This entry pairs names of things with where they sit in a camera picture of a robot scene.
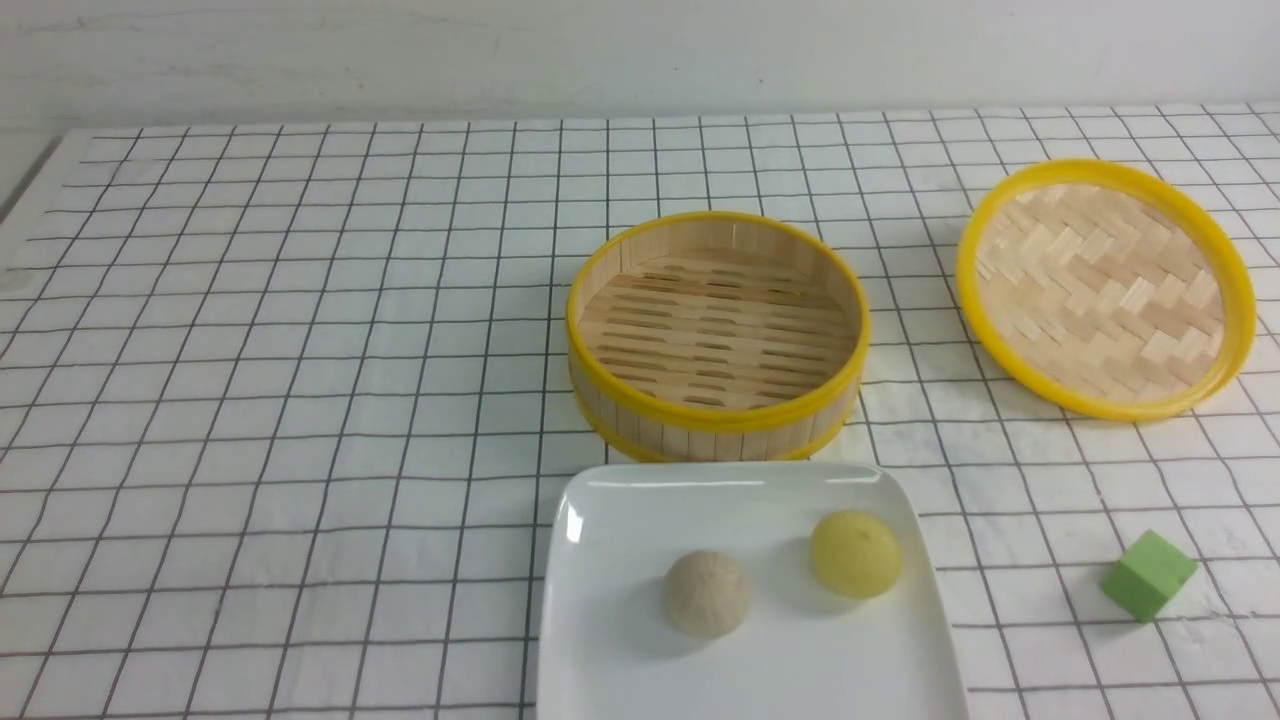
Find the bamboo steamer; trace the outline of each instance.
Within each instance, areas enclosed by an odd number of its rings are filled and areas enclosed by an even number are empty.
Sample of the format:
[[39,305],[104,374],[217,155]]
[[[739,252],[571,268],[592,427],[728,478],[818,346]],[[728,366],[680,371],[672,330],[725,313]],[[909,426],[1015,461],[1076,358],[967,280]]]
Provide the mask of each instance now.
[[579,407],[644,461],[803,459],[852,413],[870,343],[858,278],[782,223],[689,213],[626,231],[566,309]]
[[1183,413],[1249,355],[1235,246],[1178,190],[1101,160],[1053,160],[983,199],[956,259],[960,306],[1009,374],[1108,420]]

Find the white wall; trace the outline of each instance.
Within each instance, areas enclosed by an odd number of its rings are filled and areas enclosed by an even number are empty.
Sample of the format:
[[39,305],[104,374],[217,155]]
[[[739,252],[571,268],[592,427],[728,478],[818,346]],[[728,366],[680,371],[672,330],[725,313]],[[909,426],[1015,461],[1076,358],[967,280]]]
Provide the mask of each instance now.
[[1276,0],[0,0],[0,129],[1280,97]]

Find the yellow dough ball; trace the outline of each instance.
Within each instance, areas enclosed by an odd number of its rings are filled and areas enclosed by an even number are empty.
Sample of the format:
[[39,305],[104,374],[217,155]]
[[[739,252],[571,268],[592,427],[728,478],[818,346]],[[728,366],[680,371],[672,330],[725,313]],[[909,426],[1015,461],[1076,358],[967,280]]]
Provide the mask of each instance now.
[[858,600],[887,592],[902,573],[902,550],[893,530],[858,510],[823,518],[813,529],[809,556],[823,585]]

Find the dough ball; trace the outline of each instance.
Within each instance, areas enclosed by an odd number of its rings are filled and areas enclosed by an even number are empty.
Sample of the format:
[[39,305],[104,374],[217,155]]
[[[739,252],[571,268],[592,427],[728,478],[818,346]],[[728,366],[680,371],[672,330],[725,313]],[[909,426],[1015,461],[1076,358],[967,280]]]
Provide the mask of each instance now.
[[671,566],[662,582],[667,620],[695,638],[733,632],[751,609],[751,584],[742,566],[723,552],[699,550]]
[[813,529],[809,556],[823,585],[858,600],[888,592],[902,573],[902,550],[893,530],[856,510],[823,518]]

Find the yellow rim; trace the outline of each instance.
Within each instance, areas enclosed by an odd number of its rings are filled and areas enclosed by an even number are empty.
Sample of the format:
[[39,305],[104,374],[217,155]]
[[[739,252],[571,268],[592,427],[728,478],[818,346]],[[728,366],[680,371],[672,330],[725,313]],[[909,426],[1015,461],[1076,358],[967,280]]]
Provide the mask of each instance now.
[[[1226,314],[1222,350],[1208,373],[1194,387],[1162,401],[1126,405],[1071,392],[1023,360],[1005,343],[987,316],[978,296],[977,250],[987,224],[1018,195],[1060,183],[1087,183],[1124,192],[1176,222],[1204,252],[1222,293]],[[1082,415],[1106,420],[1139,421],[1169,418],[1221,389],[1249,356],[1257,325],[1257,307],[1249,273],[1231,240],[1213,218],[1172,186],[1126,165],[1103,160],[1051,160],[1009,176],[978,205],[965,227],[956,256],[956,287],[960,309],[978,341],[1014,379],[1033,392]]]
[[[586,424],[591,425],[591,429],[595,430],[595,434],[600,436],[604,439],[604,442],[607,442],[611,447],[626,455],[627,457],[637,462],[689,462],[687,457],[684,459],[664,457],[662,455],[658,455],[657,452],[640,447],[639,445],[614,433],[613,430],[607,428],[603,423],[600,423],[600,419],[591,413],[591,410],[586,406],[585,402],[582,402],[582,396],[577,392],[577,388],[573,388],[573,400],[577,402],[577,409],[579,411],[582,413],[582,418],[586,419]],[[849,420],[849,416],[854,414],[852,407],[856,407],[856,404],[850,406],[850,411],[846,413],[845,416],[841,418],[840,421],[836,423],[829,430],[822,433],[822,436],[818,437],[818,439],[810,442],[809,445],[805,445],[804,447],[799,447],[791,452],[781,455],[778,457],[771,457],[769,460],[808,460],[809,457],[813,456],[814,452],[818,452],[819,450],[826,447],[827,443],[836,439],[836,436],[840,434],[840,430],[845,429],[845,421]]]
[[[762,225],[768,225],[773,229],[785,232],[791,237],[805,242],[818,250],[823,256],[826,256],[840,273],[854,288],[854,296],[858,299],[858,313],[860,331],[858,333],[858,343],[854,346],[854,352],[849,360],[840,368],[840,370],[832,375],[829,380],[819,386],[817,389],[801,395],[795,400],[788,400],[786,402],[780,402],[778,405],[771,405],[769,407],[758,407],[754,410],[704,410],[700,407],[689,407],[676,402],[669,402],[666,400],[658,400],[655,397],[649,397],[640,391],[632,388],[625,382],[613,377],[612,373],[604,369],[604,365],[599,360],[591,356],[586,350],[586,343],[579,334],[577,328],[573,325],[573,313],[572,309],[577,304],[577,293],[581,287],[582,278],[586,277],[588,272],[595,263],[599,263],[608,251],[618,243],[626,242],[635,234],[650,231],[657,227],[685,223],[689,220],[704,220],[704,219],[722,219],[722,220],[740,220],[748,223],[759,223]],[[794,420],[797,420],[805,415],[810,415],[817,407],[824,406],[833,397],[840,395],[849,387],[849,383],[854,380],[858,375],[859,368],[863,366],[863,360],[867,357],[867,348],[870,347],[872,338],[872,313],[870,307],[867,306],[867,293],[863,292],[861,283],[858,282],[858,277],[849,269],[849,265],[837,255],[833,250],[822,243],[822,241],[814,238],[806,232],[803,232],[791,225],[780,223],[777,220],[771,220],[769,218],[762,218],[759,215],[748,215],[745,213],[726,213],[726,211],[707,211],[707,213],[685,213],[681,215],[669,215],[666,218],[658,218],[657,220],[650,220],[641,225],[636,225],[626,232],[620,233],[609,242],[604,243],[603,247],[596,250],[586,263],[582,269],[579,270],[577,278],[573,281],[573,286],[568,291],[568,302],[564,307],[564,327],[568,336],[568,347],[582,364],[584,372],[596,388],[599,388],[604,395],[609,396],[611,400],[618,405],[627,407],[640,415],[646,418],[659,420],[662,423],[669,423],[680,425],[681,428],[691,430],[703,432],[739,432],[748,433],[753,430],[763,430],[776,428],[778,425],[785,425]]]

